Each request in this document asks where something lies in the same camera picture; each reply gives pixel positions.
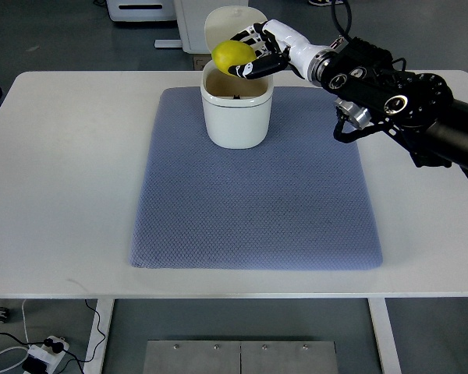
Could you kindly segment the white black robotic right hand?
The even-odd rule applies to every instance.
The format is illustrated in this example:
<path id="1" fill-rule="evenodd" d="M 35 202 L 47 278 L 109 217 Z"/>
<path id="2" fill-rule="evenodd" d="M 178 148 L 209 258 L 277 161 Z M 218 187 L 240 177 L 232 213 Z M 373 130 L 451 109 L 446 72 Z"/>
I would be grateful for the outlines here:
<path id="1" fill-rule="evenodd" d="M 227 72 L 244 79 L 258 79 L 290 67 L 301 79 L 318 83 L 324 68 L 336 55 L 328 46 L 313 45 L 306 37 L 278 20 L 254 23 L 232 37 L 254 48 L 256 59 L 232 63 Z"/>

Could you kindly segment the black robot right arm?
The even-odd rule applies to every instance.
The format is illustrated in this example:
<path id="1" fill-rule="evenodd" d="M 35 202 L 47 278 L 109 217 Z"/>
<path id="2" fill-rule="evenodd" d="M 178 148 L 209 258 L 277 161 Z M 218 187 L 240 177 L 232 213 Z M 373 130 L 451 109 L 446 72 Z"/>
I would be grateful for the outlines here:
<path id="1" fill-rule="evenodd" d="M 334 138 L 352 143 L 384 132 L 417 167 L 457 164 L 468 178 L 468 103 L 441 76 L 395 63 L 389 51 L 359 38 L 314 56 L 309 81 L 337 97 Z"/>

